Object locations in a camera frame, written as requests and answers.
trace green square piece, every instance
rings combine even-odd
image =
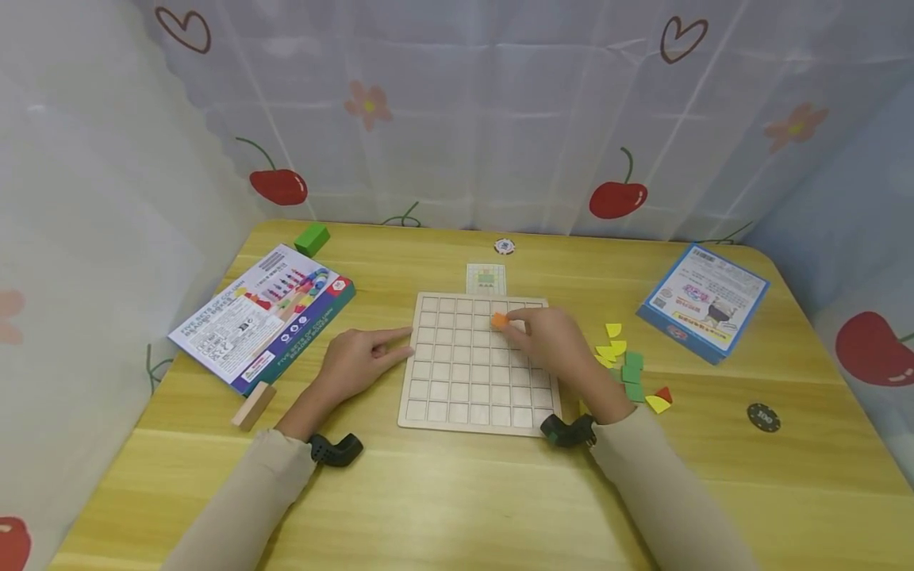
[[[295,249],[308,258],[313,258],[329,239],[330,230],[328,230],[326,226],[323,224],[312,224],[295,239]]]
[[[644,369],[644,357],[640,353],[625,352],[625,364],[639,370]]]
[[[631,365],[622,366],[622,382],[626,385],[641,384],[641,369],[636,369]]]
[[[644,402],[644,389],[641,385],[636,385],[635,383],[624,383],[622,386],[625,387],[625,395],[628,396],[629,400],[634,403]]]

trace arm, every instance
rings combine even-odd
[[[412,354],[409,347],[387,347],[411,331],[350,330],[330,342],[321,372],[275,429],[257,435],[162,570],[255,569],[273,530],[314,472],[305,441],[340,403]]]
[[[598,426],[591,453],[615,484],[664,571],[756,569],[752,554],[701,482],[676,456],[660,425],[590,353],[574,320],[555,308],[510,312],[526,323],[502,333],[581,395]]]

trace box with colorful pictures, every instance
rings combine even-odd
[[[716,365],[736,347],[769,283],[691,244],[637,315]]]
[[[247,395],[279,378],[354,295],[351,280],[280,245],[168,338]]]

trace poker chip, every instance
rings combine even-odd
[[[746,414],[756,428],[764,432],[777,432],[781,429],[781,419],[771,407],[761,403],[753,403],[746,409]]]
[[[514,242],[508,238],[501,238],[495,241],[495,251],[502,256],[514,253]]]

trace pink flower print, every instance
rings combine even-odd
[[[353,81],[349,83],[349,89],[352,91],[352,99],[343,103],[343,106],[350,115],[362,117],[366,131],[371,132],[374,129],[375,119],[381,121],[393,119],[388,108],[388,96],[380,87],[372,85],[371,89],[366,92],[361,81]]]
[[[828,117],[827,109],[813,111],[813,105],[809,101],[799,105],[787,121],[772,123],[765,127],[765,136],[774,139],[768,152],[777,153],[790,141],[809,141],[815,135],[815,128],[825,121],[825,117]]]
[[[22,332],[6,320],[16,317],[24,307],[26,307],[26,297],[20,291],[0,291],[0,344],[22,344]]]

